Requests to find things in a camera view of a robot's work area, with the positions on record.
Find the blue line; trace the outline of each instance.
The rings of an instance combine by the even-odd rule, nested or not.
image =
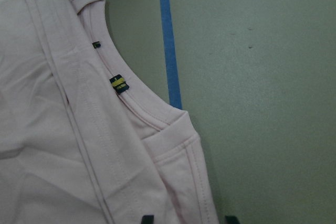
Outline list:
[[[169,0],[160,0],[160,7],[169,101],[171,106],[182,109],[180,84],[178,82],[179,74],[177,72],[174,33]]]

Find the white fabric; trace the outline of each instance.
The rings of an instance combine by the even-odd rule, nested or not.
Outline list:
[[[218,223],[188,113],[126,65],[104,4],[0,0],[0,223]]]

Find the green surface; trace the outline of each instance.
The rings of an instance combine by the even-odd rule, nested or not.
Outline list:
[[[111,37],[168,101],[159,0],[107,0]],[[183,107],[221,223],[336,222],[336,0],[171,0]]]

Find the blue tape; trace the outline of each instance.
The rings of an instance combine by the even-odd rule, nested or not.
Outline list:
[[[160,7],[169,102],[171,106],[182,109],[180,84],[178,82],[179,74],[177,72],[175,42],[169,0],[160,0]]]

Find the fabric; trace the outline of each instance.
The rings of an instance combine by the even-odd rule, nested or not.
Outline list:
[[[0,223],[218,223],[188,112],[126,65],[104,4],[0,0]]]

